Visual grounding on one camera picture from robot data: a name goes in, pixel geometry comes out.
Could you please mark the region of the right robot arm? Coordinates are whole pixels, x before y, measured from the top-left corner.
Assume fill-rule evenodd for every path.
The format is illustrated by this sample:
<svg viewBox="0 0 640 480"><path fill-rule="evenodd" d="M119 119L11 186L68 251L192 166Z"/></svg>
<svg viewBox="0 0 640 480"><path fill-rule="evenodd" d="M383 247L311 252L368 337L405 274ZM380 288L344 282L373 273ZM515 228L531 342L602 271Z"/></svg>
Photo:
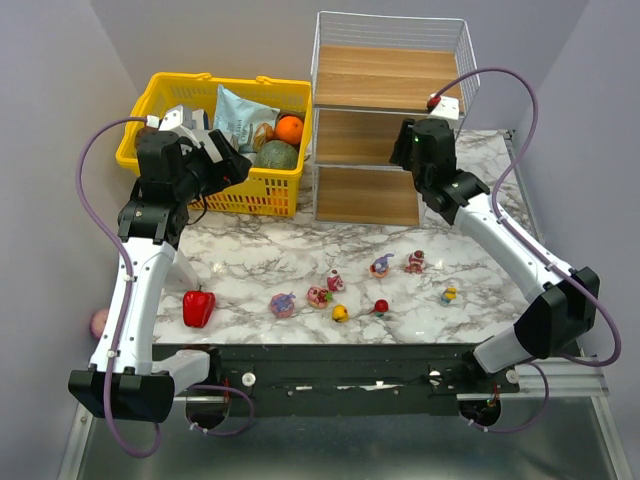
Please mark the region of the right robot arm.
<svg viewBox="0 0 640 480"><path fill-rule="evenodd" d="M411 173L426 206L475 240L528 303L512 326L467 354L467 370L491 375L528 359L546 359L593 327L599 277L588 267L576 270L542 249L493 205L488 186L457 167L455 135L447 121L404 120L390 161Z"/></svg>

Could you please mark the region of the purple bunny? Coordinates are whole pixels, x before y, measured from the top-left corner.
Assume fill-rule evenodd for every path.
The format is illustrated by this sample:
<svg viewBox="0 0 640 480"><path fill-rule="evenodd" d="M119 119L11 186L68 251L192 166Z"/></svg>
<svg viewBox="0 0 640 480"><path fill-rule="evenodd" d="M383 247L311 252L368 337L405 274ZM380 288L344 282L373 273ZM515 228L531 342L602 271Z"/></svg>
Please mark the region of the purple bunny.
<svg viewBox="0 0 640 480"><path fill-rule="evenodd" d="M288 318L295 310L295 299L293 293L276 294L269 303L269 310L276 318Z"/></svg>
<svg viewBox="0 0 640 480"><path fill-rule="evenodd" d="M376 278L384 278L389 272L389 259L393 258L393 253L387 253L378 257L369 267L369 272Z"/></svg>

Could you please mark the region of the red cherry toy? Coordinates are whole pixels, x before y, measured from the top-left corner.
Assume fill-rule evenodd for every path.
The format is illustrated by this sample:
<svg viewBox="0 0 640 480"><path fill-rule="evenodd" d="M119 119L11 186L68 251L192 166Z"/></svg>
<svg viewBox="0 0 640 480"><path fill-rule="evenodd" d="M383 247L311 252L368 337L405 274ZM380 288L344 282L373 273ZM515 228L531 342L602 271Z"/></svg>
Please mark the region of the red cherry toy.
<svg viewBox="0 0 640 480"><path fill-rule="evenodd" d="M384 299L379 299L375 302L371 313L378 318L383 317L389 311L389 304Z"/></svg>

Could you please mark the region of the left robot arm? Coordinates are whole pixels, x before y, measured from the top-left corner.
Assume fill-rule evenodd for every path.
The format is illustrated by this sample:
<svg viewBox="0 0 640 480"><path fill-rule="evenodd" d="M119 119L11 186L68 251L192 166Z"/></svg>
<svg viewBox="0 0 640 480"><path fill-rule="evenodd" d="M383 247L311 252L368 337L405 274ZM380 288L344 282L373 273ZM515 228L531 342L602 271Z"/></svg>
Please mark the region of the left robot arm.
<svg viewBox="0 0 640 480"><path fill-rule="evenodd" d="M94 416L162 423L175 395L209 376L211 355L179 350L156 362L152 337L168 277L198 284L179 252L188 207L244 182L250 161L219 130L205 139L156 130L138 143L140 175L118 215L118 278L105 330L84 370L71 372L69 392Z"/></svg>

